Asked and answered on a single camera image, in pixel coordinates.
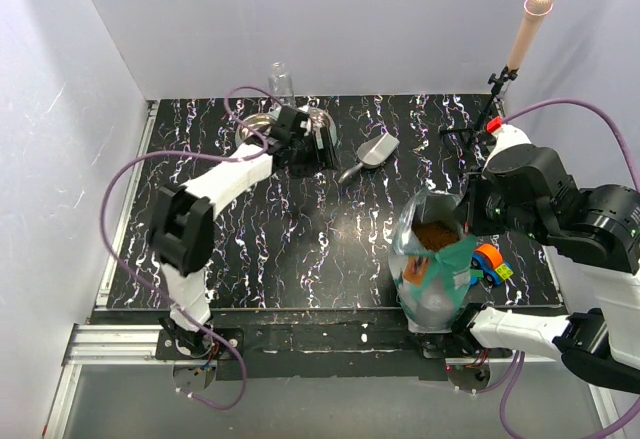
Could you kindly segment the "teal dog food bag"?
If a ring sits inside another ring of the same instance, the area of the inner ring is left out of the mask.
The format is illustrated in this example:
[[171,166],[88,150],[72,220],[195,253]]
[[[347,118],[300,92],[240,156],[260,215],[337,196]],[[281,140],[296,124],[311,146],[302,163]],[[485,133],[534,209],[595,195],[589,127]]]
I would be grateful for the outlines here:
[[421,189],[404,206],[388,253],[399,304],[415,334],[444,334],[471,282],[476,238],[455,212],[462,196]]

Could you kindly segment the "teal double pet bowl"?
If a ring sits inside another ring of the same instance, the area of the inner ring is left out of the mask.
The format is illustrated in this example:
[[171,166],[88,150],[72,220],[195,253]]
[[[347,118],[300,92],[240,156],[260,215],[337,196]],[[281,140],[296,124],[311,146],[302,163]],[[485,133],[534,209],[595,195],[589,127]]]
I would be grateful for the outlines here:
[[[297,123],[297,126],[302,125],[303,123],[310,123],[313,127],[323,123],[326,125],[332,123],[336,130],[334,120],[325,110],[309,105],[301,106],[299,110],[301,111],[302,117]],[[280,145],[277,138],[272,136],[272,130],[277,125],[280,112],[281,108],[277,107],[273,111],[267,113],[256,113],[246,117],[244,122],[249,126],[249,128],[239,126],[236,129],[235,145],[237,147],[237,151],[234,155],[245,153],[245,144],[260,145],[260,141],[253,138],[252,131],[257,130],[267,138],[269,143],[268,153],[274,156],[274,160],[277,160],[277,151],[280,148]]]

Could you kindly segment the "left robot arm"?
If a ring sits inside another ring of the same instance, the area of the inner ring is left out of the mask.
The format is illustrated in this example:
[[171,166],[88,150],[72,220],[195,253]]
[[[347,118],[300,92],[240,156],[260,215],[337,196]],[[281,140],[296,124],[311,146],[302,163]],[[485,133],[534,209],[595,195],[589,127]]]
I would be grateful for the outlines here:
[[238,196],[279,170],[305,178],[337,165],[336,125],[316,107],[285,106],[250,115],[236,134],[237,149],[230,161],[182,184],[160,188],[147,238],[172,301],[161,325],[176,349],[193,359],[205,357],[214,343],[201,325],[211,317],[205,272],[214,250],[216,218]]

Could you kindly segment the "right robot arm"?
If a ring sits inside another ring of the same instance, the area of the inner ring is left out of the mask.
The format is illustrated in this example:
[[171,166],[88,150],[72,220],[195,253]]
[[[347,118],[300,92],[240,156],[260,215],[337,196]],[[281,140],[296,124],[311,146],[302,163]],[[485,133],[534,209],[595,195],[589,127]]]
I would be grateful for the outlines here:
[[455,214],[474,235],[520,232],[551,247],[591,280],[598,302],[556,317],[470,304],[451,326],[460,354],[518,350],[559,361],[589,384],[638,393],[638,191],[578,188],[554,150],[519,144],[469,174]]

